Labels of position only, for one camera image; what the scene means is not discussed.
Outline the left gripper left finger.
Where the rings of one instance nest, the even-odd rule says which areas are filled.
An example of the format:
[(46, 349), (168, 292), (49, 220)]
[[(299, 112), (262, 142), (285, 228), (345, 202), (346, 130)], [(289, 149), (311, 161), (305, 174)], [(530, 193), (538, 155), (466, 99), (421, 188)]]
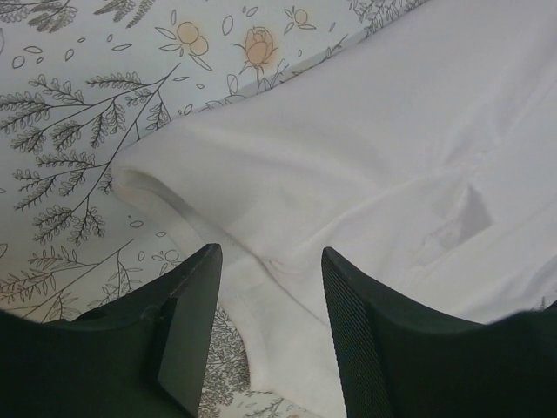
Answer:
[(208, 244), (73, 321), (2, 313), (2, 416), (196, 416), (222, 263)]

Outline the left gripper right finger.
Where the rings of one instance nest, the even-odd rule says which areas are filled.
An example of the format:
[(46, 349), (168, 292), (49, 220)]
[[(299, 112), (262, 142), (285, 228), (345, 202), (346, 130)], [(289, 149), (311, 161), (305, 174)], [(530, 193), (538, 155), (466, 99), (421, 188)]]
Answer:
[(406, 297), (330, 247), (321, 271), (348, 416), (555, 416), (555, 307), (483, 325)]

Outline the white t shirt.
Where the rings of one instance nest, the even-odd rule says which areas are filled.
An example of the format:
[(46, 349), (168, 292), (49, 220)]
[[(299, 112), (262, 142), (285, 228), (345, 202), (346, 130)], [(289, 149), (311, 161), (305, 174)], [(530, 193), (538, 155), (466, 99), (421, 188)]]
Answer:
[(219, 304), (250, 383), (345, 407), (321, 253), (489, 322), (556, 296), (556, 4), (429, 1), (255, 97), (169, 123), (113, 167), (186, 253), (224, 253)]

